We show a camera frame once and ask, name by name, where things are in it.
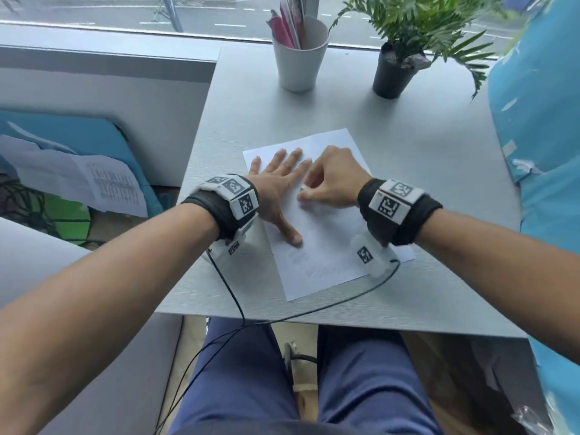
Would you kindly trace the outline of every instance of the forearm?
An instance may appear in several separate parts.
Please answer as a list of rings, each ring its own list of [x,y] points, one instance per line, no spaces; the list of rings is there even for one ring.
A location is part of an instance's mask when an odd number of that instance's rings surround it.
[[[580,256],[443,209],[416,243],[528,334],[580,363]]]
[[[207,211],[180,205],[1,310],[0,421],[12,421],[13,433],[40,430],[119,355],[217,236]]]

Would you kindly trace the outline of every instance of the hand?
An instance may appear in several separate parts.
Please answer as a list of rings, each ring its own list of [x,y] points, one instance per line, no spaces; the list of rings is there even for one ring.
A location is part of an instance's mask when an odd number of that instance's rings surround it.
[[[335,208],[358,206],[359,192],[371,179],[348,148],[328,146],[314,162],[298,201],[315,201]]]
[[[286,221],[280,205],[286,192],[300,182],[312,165],[312,159],[307,159],[294,169],[301,155],[302,150],[298,148],[283,161],[286,157],[286,150],[281,149],[261,173],[258,171],[262,160],[256,157],[252,160],[250,172],[246,176],[257,189],[260,198],[257,212],[260,218],[276,226],[284,239],[294,246],[302,244],[302,235]]]

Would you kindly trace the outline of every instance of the gray desk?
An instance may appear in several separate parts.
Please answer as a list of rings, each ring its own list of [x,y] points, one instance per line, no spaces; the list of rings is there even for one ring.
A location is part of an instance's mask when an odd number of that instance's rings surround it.
[[[377,54],[329,49],[315,89],[296,95],[278,87],[269,46],[224,47],[194,141],[180,199],[221,172],[246,173],[242,151],[348,128],[374,175],[427,189],[448,209],[518,229],[520,208],[498,145],[483,89],[455,63],[420,72],[395,101],[371,91]],[[431,255],[415,247],[381,289],[311,314],[303,322],[523,337],[479,295]],[[274,319],[361,292],[366,278],[286,302],[278,270],[258,222],[223,269],[250,318]],[[158,311],[236,317],[218,275],[199,259]]]

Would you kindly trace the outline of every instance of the black plant pot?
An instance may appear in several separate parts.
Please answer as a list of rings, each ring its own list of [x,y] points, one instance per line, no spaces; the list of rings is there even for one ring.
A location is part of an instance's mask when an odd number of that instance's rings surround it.
[[[372,90],[385,99],[396,99],[417,72],[414,68],[402,67],[397,62],[393,46],[385,43],[379,53]]]

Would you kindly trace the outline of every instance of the thigh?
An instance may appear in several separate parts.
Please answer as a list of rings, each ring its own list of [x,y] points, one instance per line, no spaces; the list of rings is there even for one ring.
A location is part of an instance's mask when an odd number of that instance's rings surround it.
[[[392,435],[441,434],[396,331],[320,326],[318,391],[321,422]]]
[[[211,318],[204,345],[241,324],[240,319]],[[192,378],[228,337],[202,351]],[[207,420],[299,418],[274,332],[270,325],[256,325],[239,331],[199,374],[170,433]]]

